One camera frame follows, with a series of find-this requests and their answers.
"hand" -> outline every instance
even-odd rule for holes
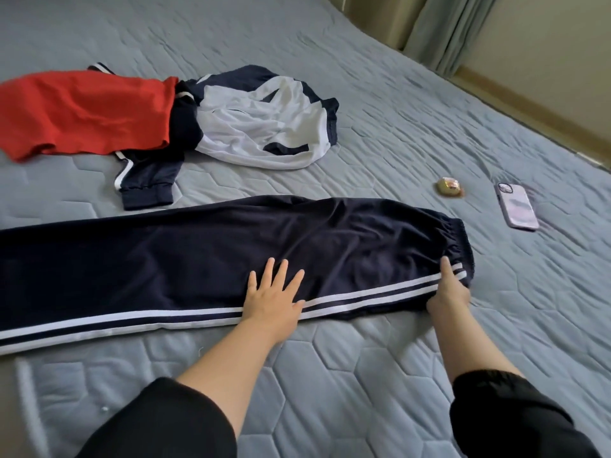
[[[288,260],[280,263],[278,273],[272,282],[274,259],[270,258],[265,265],[261,283],[256,288],[256,273],[248,276],[248,290],[244,301],[241,323],[252,323],[264,330],[276,344],[287,339],[295,328],[301,315],[305,300],[293,303],[305,272],[299,270],[291,282],[284,288]]]
[[[441,280],[437,292],[426,303],[429,313],[443,310],[451,306],[462,306],[469,308],[471,293],[454,275],[450,260],[441,257]]]

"phone case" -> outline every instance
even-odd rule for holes
[[[498,183],[495,189],[510,227],[530,231],[539,229],[539,221],[523,186]]]

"red shirt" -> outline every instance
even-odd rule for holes
[[[0,84],[0,149],[14,161],[37,153],[109,154],[169,143],[178,78],[97,71],[42,72]]]

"bed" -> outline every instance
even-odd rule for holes
[[[263,194],[396,199],[461,218],[475,254],[473,312],[542,392],[611,455],[611,175],[366,36],[327,0],[2,0],[0,80],[102,61],[182,79],[258,64],[336,97],[339,144],[306,169],[190,153],[186,207]],[[0,226],[124,215],[112,156],[0,154]],[[439,197],[440,176],[464,199]],[[505,224],[494,183],[527,187],[538,232]],[[15,361],[41,457],[71,457],[145,385],[176,376],[230,328],[159,330],[54,346]],[[301,323],[270,354],[240,458],[460,456],[431,322],[389,313]]]

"small yellow object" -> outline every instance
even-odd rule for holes
[[[462,196],[464,194],[460,186],[460,183],[455,178],[444,176],[442,179],[440,179],[437,182],[436,186],[437,186],[437,191],[439,191],[439,194],[443,196],[456,197],[456,196]]]

